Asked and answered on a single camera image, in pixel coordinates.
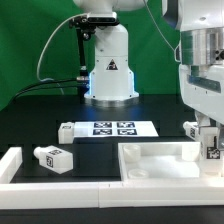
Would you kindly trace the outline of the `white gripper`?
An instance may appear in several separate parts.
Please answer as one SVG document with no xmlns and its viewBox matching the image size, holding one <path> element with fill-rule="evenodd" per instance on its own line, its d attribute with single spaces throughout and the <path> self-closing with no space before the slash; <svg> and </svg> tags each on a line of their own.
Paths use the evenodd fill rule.
<svg viewBox="0 0 224 224">
<path fill-rule="evenodd" d="M 206 73 L 206 79 L 217 81 L 221 92 L 206 89 L 188 81 L 190 69 L 179 66 L 180 90 L 183 102 L 196 110 L 195 118 L 199 129 L 199 137 L 203 139 L 211 127 L 210 118 L 221 123 L 218 127 L 217 147 L 224 149 L 224 67 L 211 66 Z"/>
</svg>

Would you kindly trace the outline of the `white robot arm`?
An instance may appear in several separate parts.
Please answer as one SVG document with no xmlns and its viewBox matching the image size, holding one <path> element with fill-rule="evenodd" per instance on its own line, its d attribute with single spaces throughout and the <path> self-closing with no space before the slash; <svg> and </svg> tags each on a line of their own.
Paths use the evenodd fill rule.
<svg viewBox="0 0 224 224">
<path fill-rule="evenodd" d="M 195 111 L 199 141 L 224 150 L 224 0 L 157 0 L 162 18 L 179 32 L 165 49 L 148 24 L 148 0 L 73 0 L 83 39 L 94 39 L 84 100 L 123 105 L 179 82 Z"/>
</svg>

